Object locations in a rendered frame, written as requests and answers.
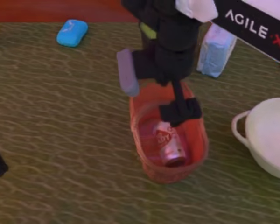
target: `blue sponge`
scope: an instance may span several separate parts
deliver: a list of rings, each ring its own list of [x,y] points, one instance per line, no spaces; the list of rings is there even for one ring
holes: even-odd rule
[[[67,47],[76,47],[88,30],[84,21],[67,20],[57,35],[57,42]]]

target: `purple object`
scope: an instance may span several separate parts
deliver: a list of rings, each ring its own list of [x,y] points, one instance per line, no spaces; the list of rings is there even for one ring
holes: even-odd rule
[[[116,57],[120,87],[129,97],[136,97],[140,92],[140,87],[135,74],[131,51],[124,49],[118,52]]]

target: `green object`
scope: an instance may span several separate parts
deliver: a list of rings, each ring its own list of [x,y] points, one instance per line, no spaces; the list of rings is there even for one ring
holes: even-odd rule
[[[147,38],[149,38],[150,40],[157,38],[157,33],[153,29],[151,29],[148,25],[146,25],[145,23],[143,23],[143,22],[140,23],[140,29],[145,34],[145,36]]]

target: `white pot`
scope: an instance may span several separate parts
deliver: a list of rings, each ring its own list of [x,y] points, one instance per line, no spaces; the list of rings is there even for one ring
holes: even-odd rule
[[[237,131],[237,123],[246,117],[246,138]],[[232,121],[232,132],[268,173],[280,178],[280,98],[265,100],[251,111],[237,115]]]

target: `red x logo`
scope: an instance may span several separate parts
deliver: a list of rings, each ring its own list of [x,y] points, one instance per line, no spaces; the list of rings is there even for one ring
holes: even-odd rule
[[[273,44],[278,44],[280,47],[280,37],[278,34],[275,34],[275,40],[273,41]]]

